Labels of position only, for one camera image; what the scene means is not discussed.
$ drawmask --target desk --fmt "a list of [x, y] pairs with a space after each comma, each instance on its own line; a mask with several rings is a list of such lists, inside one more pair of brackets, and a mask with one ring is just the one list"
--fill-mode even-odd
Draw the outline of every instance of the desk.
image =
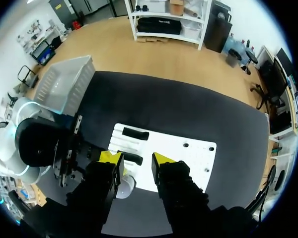
[[[257, 58], [258, 58], [258, 64], [255, 66], [257, 69], [259, 69], [266, 60], [269, 60], [271, 63], [274, 63], [274, 59], [276, 59], [277, 63], [281, 66], [281, 69], [283, 70], [283, 74], [287, 78], [287, 74], [283, 68], [282, 63], [278, 59], [278, 57], [273, 56], [273, 54], [265, 46], [262, 47]], [[295, 99], [295, 94], [293, 91], [295, 86], [293, 84], [292, 79], [289, 79], [288, 81], [290, 82], [292, 88], [287, 86], [284, 94], [281, 97], [284, 97], [287, 99], [286, 106], [287, 106], [287, 110], [290, 112], [290, 115], [291, 115], [291, 124], [292, 125], [289, 128], [287, 128], [279, 133], [270, 135], [269, 139], [272, 141], [275, 141], [275, 142], [279, 142], [278, 137], [280, 137], [280, 136], [284, 136], [289, 133], [294, 133], [296, 135], [297, 130], [298, 130], [298, 119], [296, 116], [296, 111], [298, 111], [298, 103]]]
[[[79, 114], [85, 139], [107, 148], [116, 123], [212, 141], [217, 153], [206, 193], [209, 207], [245, 207], [257, 194], [268, 145], [265, 115], [236, 99], [192, 84], [150, 76], [97, 71]], [[65, 202], [50, 170], [37, 183], [45, 196]], [[115, 199], [103, 233], [145, 237], [171, 232], [158, 194], [135, 188]]]

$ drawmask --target white shelf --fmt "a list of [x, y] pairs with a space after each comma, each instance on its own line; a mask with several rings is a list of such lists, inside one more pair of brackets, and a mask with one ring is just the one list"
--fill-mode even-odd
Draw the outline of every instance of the white shelf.
[[[146, 5], [146, 1], [145, 0], [137, 0], [136, 1], [136, 5]], [[200, 12], [197, 12], [197, 17], [193, 17], [190, 16], [187, 13], [183, 13], [183, 16], [177, 16], [177, 15], [172, 15], [169, 12], [169, 6], [167, 6], [167, 12], [150, 12], [150, 11], [134, 11], [133, 13], [131, 13], [132, 16], [161, 16], [161, 17], [174, 17], [174, 18], [179, 18], [179, 19], [186, 19], [189, 21], [196, 21], [199, 23], [204, 23], [204, 17], [205, 13], [206, 13], [206, 7], [202, 7], [201, 5], [201, 9]]]
[[[166, 3], [167, 4], [166, 12], [148, 12], [148, 11], [145, 11], [145, 12], [144, 11], [134, 11], [134, 12], [132, 12], [133, 9], [131, 8], [129, 0], [124, 0], [124, 1], [125, 1], [125, 5], [126, 5], [129, 21], [130, 21], [130, 26], [131, 26], [135, 41], [137, 40], [138, 36], [164, 37], [164, 38], [171, 38], [171, 39], [176, 39], [176, 40], [180, 40], [180, 41], [186, 41], [186, 42], [191, 42], [191, 43], [197, 44], [198, 50], [201, 50], [202, 44], [204, 41], [204, 36], [206, 33], [206, 29], [207, 29], [207, 25], [208, 25], [208, 21], [209, 21], [212, 0], [200, 0], [201, 7], [197, 7], [197, 8], [188, 7], [188, 9], [195, 9], [194, 12], [197, 13], [197, 15], [198, 15], [197, 17], [192, 17], [187, 13], [184, 13], [183, 16], [172, 15], [169, 12], [168, 3]], [[148, 1], [136, 0], [135, 6], [139, 5], [140, 7], [143, 7], [143, 5], [146, 5], [146, 2], [148, 2]], [[173, 34], [164, 34], [164, 33], [137, 32], [137, 28], [136, 28], [137, 16], [140, 16], [140, 17], [141, 16], [161, 16], [161, 17], [166, 17], [166, 18], [178, 18], [178, 19], [186, 19], [186, 20], [198, 22], [201, 24], [201, 37], [199, 39], [190, 39], [190, 38], [184, 37], [182, 34], [173, 35]]]
[[194, 40], [194, 39], [186, 38], [182, 35], [182, 33], [180, 35], [174, 35], [174, 34], [165, 34], [165, 33], [137, 32], [136, 35], [137, 36], [153, 36], [153, 37], [171, 38], [171, 39], [175, 39], [175, 40], [191, 42], [191, 43], [194, 43], [194, 44], [199, 44], [200, 43], [200, 40]]
[[172, 15], [169, 12], [149, 12], [149, 11], [134, 11], [131, 13], [131, 16], [162, 16], [162, 17], [174, 17], [179, 19], [186, 19], [190, 21], [196, 21], [199, 23], [204, 23], [204, 20], [198, 19], [197, 17], [189, 16], [188, 14], [184, 13], [183, 16]]

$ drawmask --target trash bin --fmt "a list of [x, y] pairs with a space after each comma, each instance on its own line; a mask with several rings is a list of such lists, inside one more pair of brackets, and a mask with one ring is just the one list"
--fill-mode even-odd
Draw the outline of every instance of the trash bin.
[[228, 63], [228, 65], [234, 68], [237, 65], [237, 63], [241, 60], [242, 60], [241, 55], [236, 50], [230, 49], [228, 51], [228, 55], [225, 61], [226, 63]]

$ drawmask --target white pegboard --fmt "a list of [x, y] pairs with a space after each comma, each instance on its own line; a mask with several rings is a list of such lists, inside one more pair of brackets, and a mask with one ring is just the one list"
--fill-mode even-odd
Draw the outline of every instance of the white pegboard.
[[[140, 132], [149, 132], [148, 140], [138, 140], [123, 135], [125, 127]], [[143, 157], [144, 161], [141, 166], [125, 161], [125, 168], [134, 176], [137, 182], [136, 187], [154, 192], [157, 192], [157, 188], [151, 171], [153, 152], [158, 152], [175, 161], [184, 161], [190, 167], [190, 176], [193, 181], [205, 191], [211, 177], [216, 148], [217, 145], [213, 142], [163, 134], [119, 123], [114, 127], [108, 146], [108, 150], [113, 154], [117, 151], [124, 151]]]

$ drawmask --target door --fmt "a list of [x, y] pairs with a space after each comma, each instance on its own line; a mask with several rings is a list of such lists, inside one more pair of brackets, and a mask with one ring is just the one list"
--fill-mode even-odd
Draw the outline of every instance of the door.
[[66, 29], [72, 27], [72, 22], [76, 20], [76, 15], [71, 14], [64, 0], [50, 0], [50, 5]]
[[86, 0], [89, 2], [89, 5], [92, 9], [92, 11], [96, 11], [100, 9], [102, 6], [105, 6], [108, 4], [107, 0]]
[[80, 12], [82, 12], [83, 15], [92, 13], [92, 8], [87, 0], [70, 0], [70, 3], [79, 15]]

